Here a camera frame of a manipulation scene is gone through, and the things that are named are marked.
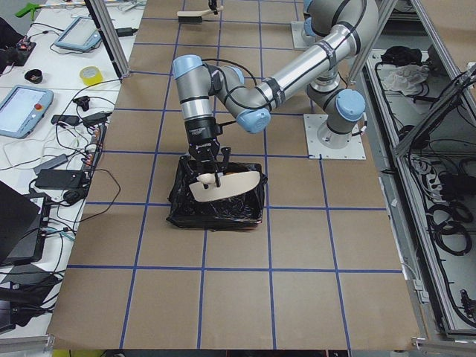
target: black tape roll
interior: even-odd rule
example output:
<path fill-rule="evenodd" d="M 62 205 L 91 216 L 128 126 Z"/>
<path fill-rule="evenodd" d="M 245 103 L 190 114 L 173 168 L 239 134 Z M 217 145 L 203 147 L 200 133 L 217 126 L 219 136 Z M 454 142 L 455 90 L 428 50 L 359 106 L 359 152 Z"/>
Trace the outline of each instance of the black tape roll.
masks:
<path fill-rule="evenodd" d="M 444 220 L 443 222 L 441 223 L 437 223 L 435 220 L 434 220 L 434 213 L 438 210 L 441 210 L 442 212 L 445 212 L 448 214 L 448 218 L 446 220 Z M 444 227 L 447 227 L 448 226 L 448 222 L 450 222 L 450 220 L 452 221 L 453 220 L 453 210 L 449 207 L 449 206 L 445 206 L 445 205 L 441 205 L 441 204 L 436 204 L 436 205 L 432 205 L 429 209 L 428 209 L 428 212 L 427 212 L 427 216 L 428 218 L 430 219 L 430 224 L 431 224 L 431 227 L 433 227 L 433 229 L 435 231 L 441 231 L 442 229 L 444 229 Z M 446 230 L 448 231 L 447 234 L 454 234 L 456 233 L 457 231 L 455 229 L 447 229 Z"/>
<path fill-rule="evenodd" d="M 28 82 L 38 84 L 41 83 L 43 80 L 43 73 L 39 69 L 32 69 L 25 73 L 25 79 Z"/>
<path fill-rule="evenodd" d="M 468 254 L 471 249 L 473 248 L 473 242 L 471 241 L 471 237 L 469 236 L 468 231 L 458 222 L 455 221 L 450 221 L 446 223 L 446 226 L 450 226 L 451 229 L 446 230 L 443 228 L 441 231 L 437 231 L 434 234 L 434 240 L 435 243 L 444 251 L 455 255 L 457 257 L 461 257 L 464 254 Z M 461 251 L 454 251 L 453 249 L 449 248 L 444 242 L 443 242 L 443 236 L 448 236 L 448 235 L 453 235 L 453 234 L 462 234 L 464 236 L 464 240 L 466 241 L 466 247 L 461 250 Z"/>
<path fill-rule="evenodd" d="M 461 202 L 453 201 L 449 203 L 449 207 L 453 210 L 453 217 L 460 222 L 471 223 L 473 222 L 473 213 L 463 205 Z"/>

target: tablet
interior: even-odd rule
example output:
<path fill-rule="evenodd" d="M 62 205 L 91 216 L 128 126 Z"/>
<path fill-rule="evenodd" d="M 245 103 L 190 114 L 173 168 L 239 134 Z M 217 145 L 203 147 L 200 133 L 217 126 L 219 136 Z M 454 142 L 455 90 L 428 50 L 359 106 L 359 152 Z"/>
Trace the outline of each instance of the tablet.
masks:
<path fill-rule="evenodd" d="M 54 44 L 68 50 L 87 52 L 100 40 L 94 21 L 89 17 L 79 16 L 59 35 Z"/>
<path fill-rule="evenodd" d="M 27 86 L 14 86 L 0 103 L 0 135 L 24 138 L 45 115 L 53 92 Z"/>

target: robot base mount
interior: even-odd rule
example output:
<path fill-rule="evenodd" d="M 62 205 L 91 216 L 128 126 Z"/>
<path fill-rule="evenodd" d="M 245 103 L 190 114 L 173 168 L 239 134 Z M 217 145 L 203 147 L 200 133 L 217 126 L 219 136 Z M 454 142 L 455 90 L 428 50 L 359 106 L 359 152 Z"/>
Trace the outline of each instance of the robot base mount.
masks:
<path fill-rule="evenodd" d="M 322 127 L 325 126 L 327 115 L 305 114 L 304 126 L 306 129 L 307 152 L 309 158 L 314 159 L 337 159 L 337 160 L 365 160 L 365 151 L 360 135 L 351 136 L 339 135 L 344 140 L 349 140 L 345 147 L 341 147 L 341 142 L 335 142 L 336 147 L 332 147 L 333 142 L 324 144 Z M 353 133 L 358 132 L 355 126 Z"/>

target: grid floor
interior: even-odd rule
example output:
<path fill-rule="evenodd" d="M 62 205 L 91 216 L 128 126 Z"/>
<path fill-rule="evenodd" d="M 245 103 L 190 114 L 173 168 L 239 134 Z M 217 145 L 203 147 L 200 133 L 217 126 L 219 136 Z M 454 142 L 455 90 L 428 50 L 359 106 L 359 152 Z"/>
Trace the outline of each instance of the grid floor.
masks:
<path fill-rule="evenodd" d="M 234 60 L 262 79 L 300 54 L 289 24 L 301 18 L 299 1 L 223 0 L 225 11 L 201 25 L 180 25 L 176 11 L 206 1 L 179 3 L 145 9 L 100 162 L 121 192 L 80 226 L 49 330 L 57 346 L 409 348 L 419 333 L 368 143 L 366 161 L 309 160 L 302 114 L 320 109 L 304 93 L 263 133 L 227 127 L 219 138 L 232 161 L 261 163 L 268 175 L 258 228 L 180 230 L 165 221 L 187 148 L 173 58 Z M 214 108 L 218 121 L 230 120 Z M 85 216 L 116 190 L 97 172 Z"/>

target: black cloth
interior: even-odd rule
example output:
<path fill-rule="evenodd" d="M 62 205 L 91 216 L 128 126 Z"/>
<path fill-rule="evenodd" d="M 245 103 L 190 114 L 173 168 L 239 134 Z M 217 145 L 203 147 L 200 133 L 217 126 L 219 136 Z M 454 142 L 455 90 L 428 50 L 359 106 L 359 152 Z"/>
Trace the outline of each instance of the black cloth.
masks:
<path fill-rule="evenodd" d="M 22 38 L 23 35 L 16 32 L 8 22 L 0 17 L 0 73 L 7 67 L 7 62 L 11 55 L 6 50 L 14 48 Z"/>
<path fill-rule="evenodd" d="M 0 17 L 0 48 L 15 47 L 23 35 L 16 32 L 8 22 Z"/>

